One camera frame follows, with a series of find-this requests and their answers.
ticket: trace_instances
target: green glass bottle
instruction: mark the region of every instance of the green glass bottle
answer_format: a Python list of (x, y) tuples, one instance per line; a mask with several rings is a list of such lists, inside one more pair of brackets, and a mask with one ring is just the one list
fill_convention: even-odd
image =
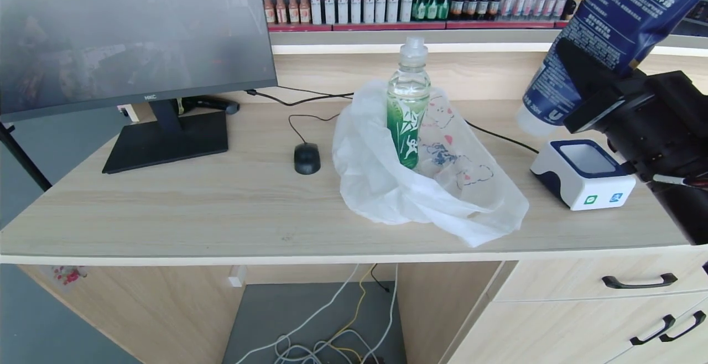
[(448, 0), (438, 0), (438, 19), (447, 19), (449, 11), (450, 2)]
[(413, 18), (418, 21), (425, 19), (425, 0), (415, 0), (413, 4)]
[(435, 19), (438, 17), (438, 0), (428, 0), (425, 18)]

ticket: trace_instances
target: black stand pole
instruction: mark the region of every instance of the black stand pole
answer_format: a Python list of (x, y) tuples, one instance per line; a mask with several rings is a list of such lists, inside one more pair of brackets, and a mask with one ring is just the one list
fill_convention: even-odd
[(10, 154), (17, 159), (17, 162), (20, 162), (20, 165), (22, 165), (25, 171), (32, 176), (35, 183), (37, 183), (43, 191), (46, 192), (51, 188), (51, 183), (46, 179), (45, 175), (43, 175), (37, 165), (32, 162), (30, 157), (27, 156), (27, 153), (22, 149), (22, 147), (20, 147), (20, 144), (17, 144), (14, 137), (10, 134), (10, 131), (7, 130), (2, 122), (0, 122), (0, 141), (5, 144), (5, 147), (7, 147), (10, 151)]

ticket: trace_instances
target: desk surface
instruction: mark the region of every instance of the desk surface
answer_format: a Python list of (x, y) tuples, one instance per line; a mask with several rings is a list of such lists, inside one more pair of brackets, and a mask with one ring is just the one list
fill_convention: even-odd
[[(541, 139), (516, 126), (518, 105), (455, 102), (471, 122), (540, 147)], [(334, 121), (293, 120), (322, 156), (314, 175), (293, 170), (299, 140), (288, 114), (331, 116), (343, 106), (243, 105), (228, 117), (227, 153), (103, 175), (111, 140), (2, 231), (0, 258), (87, 266), (385, 263), (518, 260), (688, 245), (643, 185), (622, 208), (571, 212), (531, 176), (533, 153), (481, 133), (480, 140), (530, 202), (521, 230), (470, 248), (433, 225), (372, 223), (351, 212), (339, 195), (330, 154)], [(602, 141), (599, 134), (591, 137)]]

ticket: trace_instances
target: bottle cap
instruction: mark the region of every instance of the bottle cap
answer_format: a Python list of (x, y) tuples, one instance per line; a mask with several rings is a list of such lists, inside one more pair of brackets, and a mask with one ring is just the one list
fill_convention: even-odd
[(427, 58), (428, 49), (423, 37), (407, 37), (400, 47), (400, 63), (404, 66), (424, 66)]

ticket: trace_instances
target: monitor stand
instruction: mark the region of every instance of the monitor stand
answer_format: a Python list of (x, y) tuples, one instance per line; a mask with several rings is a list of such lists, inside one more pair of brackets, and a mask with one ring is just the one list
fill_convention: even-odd
[(228, 150), (224, 111), (178, 117), (170, 100), (150, 102), (156, 122), (123, 127), (103, 172), (151, 167)]

